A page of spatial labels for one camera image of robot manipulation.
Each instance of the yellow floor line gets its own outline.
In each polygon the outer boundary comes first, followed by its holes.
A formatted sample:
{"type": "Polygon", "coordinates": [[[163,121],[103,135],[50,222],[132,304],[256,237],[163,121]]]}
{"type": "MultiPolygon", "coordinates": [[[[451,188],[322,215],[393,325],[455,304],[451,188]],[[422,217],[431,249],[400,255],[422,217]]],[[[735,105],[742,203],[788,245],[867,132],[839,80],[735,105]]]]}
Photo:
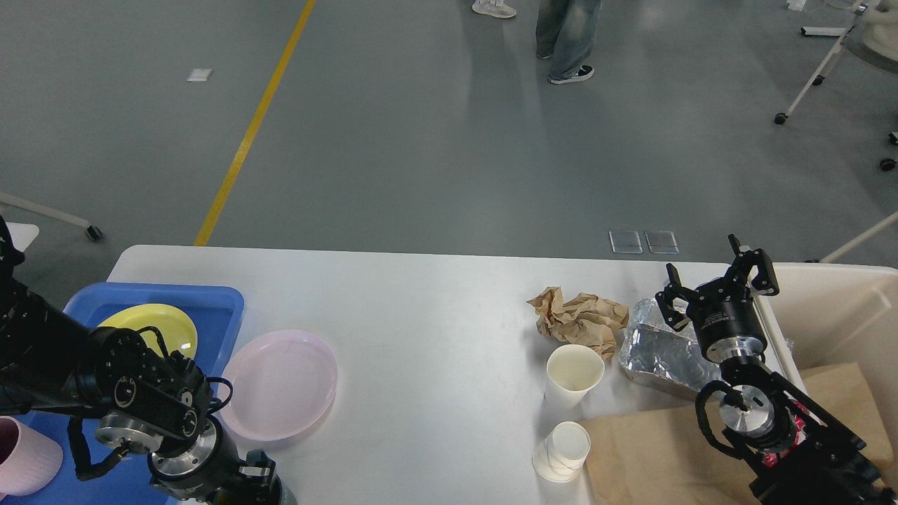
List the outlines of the yellow floor line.
{"type": "Polygon", "coordinates": [[[299,16],[299,21],[296,22],[296,26],[293,28],[293,33],[290,34],[290,40],[287,41],[284,53],[281,54],[281,59],[277,62],[275,73],[271,75],[269,87],[265,88],[265,94],[262,95],[259,107],[256,108],[256,113],[252,116],[250,126],[246,128],[246,133],[243,134],[243,141],[241,141],[240,147],[237,148],[237,153],[233,156],[231,167],[228,168],[227,174],[224,176],[224,181],[222,181],[222,185],[218,189],[218,194],[216,194],[216,199],[212,202],[212,207],[209,208],[209,212],[206,214],[206,220],[203,221],[203,226],[199,229],[197,239],[193,241],[194,245],[208,244],[209,237],[212,235],[212,230],[215,229],[216,223],[218,222],[218,217],[221,216],[222,209],[225,208],[228,195],[231,194],[233,184],[237,181],[237,176],[240,175],[240,170],[243,168],[243,162],[246,160],[246,155],[250,152],[252,141],[255,140],[256,133],[259,132],[259,127],[265,119],[265,113],[269,110],[271,99],[274,98],[281,77],[284,76],[286,66],[290,63],[290,58],[293,56],[293,50],[296,48],[296,42],[299,41],[300,35],[303,34],[305,22],[309,19],[309,15],[312,13],[314,7],[315,0],[306,0],[303,13],[299,16]]]}

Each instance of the foil package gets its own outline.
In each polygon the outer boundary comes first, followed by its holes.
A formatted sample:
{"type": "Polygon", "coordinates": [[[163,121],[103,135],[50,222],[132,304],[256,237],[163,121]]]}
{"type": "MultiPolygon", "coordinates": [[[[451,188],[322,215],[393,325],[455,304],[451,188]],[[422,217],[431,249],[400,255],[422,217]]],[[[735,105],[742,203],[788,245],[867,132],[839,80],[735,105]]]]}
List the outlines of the foil package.
{"type": "Polygon", "coordinates": [[[701,356],[692,324],[674,332],[654,298],[633,309],[618,362],[633,382],[690,400],[709,381],[720,380],[718,365],[701,356]]]}

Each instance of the caster wheel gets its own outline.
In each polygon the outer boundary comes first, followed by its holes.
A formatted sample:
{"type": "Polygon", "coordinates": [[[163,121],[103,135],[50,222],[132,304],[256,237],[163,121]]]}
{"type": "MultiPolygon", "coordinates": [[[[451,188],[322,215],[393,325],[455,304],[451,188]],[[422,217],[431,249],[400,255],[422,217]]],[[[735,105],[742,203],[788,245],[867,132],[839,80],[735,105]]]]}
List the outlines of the caster wheel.
{"type": "Polygon", "coordinates": [[[91,227],[85,229],[84,234],[87,235],[87,238],[91,242],[96,242],[96,241],[100,240],[101,238],[103,238],[103,232],[100,231],[100,228],[98,228],[96,226],[91,226],[91,227]]]}

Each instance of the paper cup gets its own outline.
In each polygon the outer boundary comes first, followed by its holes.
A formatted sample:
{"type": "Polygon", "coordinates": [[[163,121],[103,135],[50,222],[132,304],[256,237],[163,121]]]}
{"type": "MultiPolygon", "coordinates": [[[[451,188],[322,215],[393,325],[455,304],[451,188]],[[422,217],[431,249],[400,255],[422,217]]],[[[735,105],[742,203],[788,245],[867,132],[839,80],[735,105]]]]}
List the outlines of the paper cup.
{"type": "Polygon", "coordinates": [[[12,417],[0,417],[0,492],[25,496],[47,485],[62,465],[62,448],[12,417]]]}
{"type": "Polygon", "coordinates": [[[546,363],[546,403],[560,409],[573,408],[599,384],[604,373],[602,357],[585,345],[555,349],[546,363]]]}
{"type": "Polygon", "coordinates": [[[565,421],[555,427],[533,451],[533,468],[543,479],[568,483],[583,472],[592,441],[579,424],[565,421]]]}

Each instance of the jeans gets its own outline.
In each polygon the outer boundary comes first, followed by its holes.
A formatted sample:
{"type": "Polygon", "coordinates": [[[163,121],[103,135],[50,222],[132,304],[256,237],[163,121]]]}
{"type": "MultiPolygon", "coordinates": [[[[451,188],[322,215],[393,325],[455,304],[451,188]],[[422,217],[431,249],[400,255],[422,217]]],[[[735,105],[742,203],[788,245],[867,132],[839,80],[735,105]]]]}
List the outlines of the jeans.
{"type": "Polygon", "coordinates": [[[552,56],[549,77],[568,79],[593,50],[602,0],[542,0],[536,54],[552,56]]]}

